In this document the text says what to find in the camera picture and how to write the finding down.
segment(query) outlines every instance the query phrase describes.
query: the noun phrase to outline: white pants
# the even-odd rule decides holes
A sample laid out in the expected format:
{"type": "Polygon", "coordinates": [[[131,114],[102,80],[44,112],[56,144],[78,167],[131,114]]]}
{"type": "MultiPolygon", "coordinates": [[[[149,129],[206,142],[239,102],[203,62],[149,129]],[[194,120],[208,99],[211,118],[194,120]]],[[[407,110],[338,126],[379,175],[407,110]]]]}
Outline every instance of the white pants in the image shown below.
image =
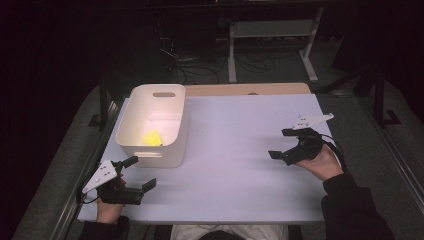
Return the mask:
{"type": "Polygon", "coordinates": [[[246,240],[288,240],[287,225],[174,225],[171,240],[198,240],[205,234],[225,231],[246,240]]]}

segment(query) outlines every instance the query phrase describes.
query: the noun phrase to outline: dark background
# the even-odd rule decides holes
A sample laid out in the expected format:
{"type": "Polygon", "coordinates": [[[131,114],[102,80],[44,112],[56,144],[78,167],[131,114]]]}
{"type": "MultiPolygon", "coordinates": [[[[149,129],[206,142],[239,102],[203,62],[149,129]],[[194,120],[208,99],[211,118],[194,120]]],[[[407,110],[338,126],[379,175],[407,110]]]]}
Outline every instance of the dark background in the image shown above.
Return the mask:
{"type": "MultiPolygon", "coordinates": [[[[96,5],[94,1],[84,2],[96,5]]],[[[109,79],[107,86],[114,99],[122,98],[136,85],[170,82],[171,77],[159,51],[151,15],[89,12],[78,1],[64,0],[4,0],[0,9],[1,204],[6,208],[0,225],[1,237],[8,239],[78,107],[102,76],[109,79]]],[[[335,62],[335,66],[352,71],[377,59],[387,80],[403,92],[421,120],[422,12],[408,1],[400,6],[359,9],[335,62]]],[[[326,14],[320,34],[343,35],[349,22],[340,21],[343,12],[330,8],[326,14]]],[[[193,17],[196,18],[192,15],[185,21],[192,21],[193,17]]],[[[218,18],[212,14],[205,22],[199,19],[198,24],[210,26],[218,18]]],[[[184,23],[184,19],[167,29],[174,37],[179,32],[177,23],[184,23]]]]}

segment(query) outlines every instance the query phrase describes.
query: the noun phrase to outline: hand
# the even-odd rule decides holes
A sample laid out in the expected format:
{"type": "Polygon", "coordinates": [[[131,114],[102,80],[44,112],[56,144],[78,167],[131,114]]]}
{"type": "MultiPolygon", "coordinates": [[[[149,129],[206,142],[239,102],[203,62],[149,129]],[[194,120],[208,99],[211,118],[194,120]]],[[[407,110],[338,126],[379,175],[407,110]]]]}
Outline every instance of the hand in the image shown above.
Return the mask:
{"type": "Polygon", "coordinates": [[[321,152],[314,159],[302,160],[296,165],[305,168],[322,181],[343,173],[333,151],[326,145],[323,145],[321,152]]]}
{"type": "Polygon", "coordinates": [[[97,219],[99,223],[116,224],[121,216],[123,204],[104,203],[100,198],[97,199],[97,219]]]}

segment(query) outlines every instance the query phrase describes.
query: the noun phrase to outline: metal frame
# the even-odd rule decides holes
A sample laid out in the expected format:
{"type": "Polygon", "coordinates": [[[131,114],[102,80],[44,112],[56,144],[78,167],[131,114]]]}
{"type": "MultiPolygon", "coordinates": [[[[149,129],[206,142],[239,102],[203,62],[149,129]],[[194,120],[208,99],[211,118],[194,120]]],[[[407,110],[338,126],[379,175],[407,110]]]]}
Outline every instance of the metal frame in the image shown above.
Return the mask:
{"type": "Polygon", "coordinates": [[[308,36],[303,50],[299,51],[303,66],[311,82],[317,82],[318,77],[309,60],[312,45],[319,27],[324,8],[318,8],[313,20],[283,20],[261,22],[235,22],[230,26],[230,47],[228,57],[229,83],[237,83],[237,74],[234,60],[234,39],[247,37],[281,37],[281,36],[308,36]]]}

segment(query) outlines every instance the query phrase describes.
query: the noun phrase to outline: yellow object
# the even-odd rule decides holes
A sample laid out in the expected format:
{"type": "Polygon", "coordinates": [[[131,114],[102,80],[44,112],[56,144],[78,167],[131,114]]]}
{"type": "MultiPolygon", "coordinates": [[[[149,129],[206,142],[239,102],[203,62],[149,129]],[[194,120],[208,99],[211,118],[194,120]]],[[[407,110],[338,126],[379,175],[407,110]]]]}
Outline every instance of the yellow object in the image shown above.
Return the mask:
{"type": "Polygon", "coordinates": [[[143,137],[143,143],[147,146],[162,146],[162,140],[160,139],[159,133],[156,129],[150,130],[143,137]]]}

